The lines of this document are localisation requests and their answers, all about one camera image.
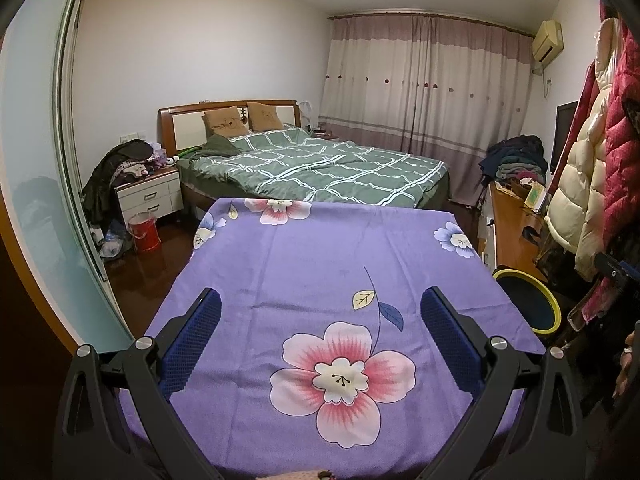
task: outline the metal bolt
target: metal bolt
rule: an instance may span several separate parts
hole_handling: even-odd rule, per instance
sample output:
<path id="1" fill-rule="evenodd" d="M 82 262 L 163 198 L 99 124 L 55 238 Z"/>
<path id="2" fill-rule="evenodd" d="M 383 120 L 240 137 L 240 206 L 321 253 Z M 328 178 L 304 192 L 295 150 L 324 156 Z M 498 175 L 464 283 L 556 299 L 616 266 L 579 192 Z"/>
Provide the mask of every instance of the metal bolt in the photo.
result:
<path id="1" fill-rule="evenodd" d="M 504 350 L 505 348 L 507 348 L 507 340 L 500 336 L 492 337 L 491 346 L 496 350 Z"/>
<path id="2" fill-rule="evenodd" d="M 91 353 L 91 347 L 89 345 L 79 346 L 78 350 L 76 350 L 76 355 L 78 357 L 86 357 L 90 353 Z"/>
<path id="3" fill-rule="evenodd" d="M 149 348 L 152 344 L 154 343 L 154 340 L 151 339 L 150 337 L 147 337 L 146 335 L 144 337 L 141 337 L 140 339 L 138 339 L 136 341 L 136 348 L 138 350 L 146 350 L 147 348 Z"/>
<path id="4" fill-rule="evenodd" d="M 552 346 L 549 353 L 551 354 L 551 357 L 555 357 L 556 359 L 562 359 L 564 357 L 564 352 L 557 346 Z"/>

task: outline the wooden headboard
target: wooden headboard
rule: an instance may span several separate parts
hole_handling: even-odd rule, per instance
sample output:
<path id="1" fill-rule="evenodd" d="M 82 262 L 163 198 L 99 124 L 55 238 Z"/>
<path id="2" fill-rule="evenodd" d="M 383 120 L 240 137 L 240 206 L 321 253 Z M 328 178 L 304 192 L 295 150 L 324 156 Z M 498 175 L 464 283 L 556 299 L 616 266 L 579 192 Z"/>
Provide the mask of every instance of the wooden headboard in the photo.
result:
<path id="1" fill-rule="evenodd" d="M 300 109 L 295 101 L 250 99 L 249 102 L 275 106 L 282 122 L 300 126 Z M 181 150 L 200 146 L 206 142 L 204 122 L 202 121 L 206 110 L 237 106 L 240 108 L 242 122 L 248 124 L 251 129 L 251 118 L 247 112 L 246 104 L 247 101 L 220 101 L 217 103 L 203 101 L 194 105 L 160 108 L 158 110 L 158 126 L 162 147 L 166 149 L 167 156 L 174 156 Z"/>

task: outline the air conditioner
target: air conditioner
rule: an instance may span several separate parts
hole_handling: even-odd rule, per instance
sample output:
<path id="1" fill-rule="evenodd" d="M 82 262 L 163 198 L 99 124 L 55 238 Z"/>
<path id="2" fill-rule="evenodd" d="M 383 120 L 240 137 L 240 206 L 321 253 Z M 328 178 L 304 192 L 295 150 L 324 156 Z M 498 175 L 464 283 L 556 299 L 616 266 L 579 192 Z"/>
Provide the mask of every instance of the air conditioner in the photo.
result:
<path id="1" fill-rule="evenodd" d="M 542 69 L 551 63 L 564 49 L 562 27 L 556 20 L 542 22 L 540 30 L 533 40 L 533 59 L 536 61 L 534 73 L 541 73 Z"/>

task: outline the white nightstand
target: white nightstand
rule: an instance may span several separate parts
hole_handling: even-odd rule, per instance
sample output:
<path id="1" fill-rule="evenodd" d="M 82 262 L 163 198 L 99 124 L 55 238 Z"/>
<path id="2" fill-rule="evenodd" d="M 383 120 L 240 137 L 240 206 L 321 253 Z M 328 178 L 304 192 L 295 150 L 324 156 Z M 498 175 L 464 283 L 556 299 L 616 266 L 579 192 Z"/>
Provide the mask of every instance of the white nightstand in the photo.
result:
<path id="1" fill-rule="evenodd" d="M 145 180 L 123 184 L 115 190 L 125 223 L 137 213 L 149 212 L 160 218 L 183 207 L 175 168 L 163 168 Z"/>

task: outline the purple blanket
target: purple blanket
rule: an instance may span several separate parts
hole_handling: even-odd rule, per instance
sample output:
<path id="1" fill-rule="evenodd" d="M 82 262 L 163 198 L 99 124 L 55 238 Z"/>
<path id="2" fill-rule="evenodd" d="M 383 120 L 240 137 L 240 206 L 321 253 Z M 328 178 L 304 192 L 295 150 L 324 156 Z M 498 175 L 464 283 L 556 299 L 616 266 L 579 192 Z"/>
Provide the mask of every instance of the purple blanket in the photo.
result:
<path id="1" fill-rule="evenodd" d="M 148 334 L 204 287 L 220 293 L 222 320 L 171 403 L 223 470 L 344 479 L 428 464 L 471 399 L 420 318 L 430 286 L 488 336 L 543 351 L 449 213 L 223 199 L 194 247 Z M 122 403 L 143 436 L 128 392 Z"/>

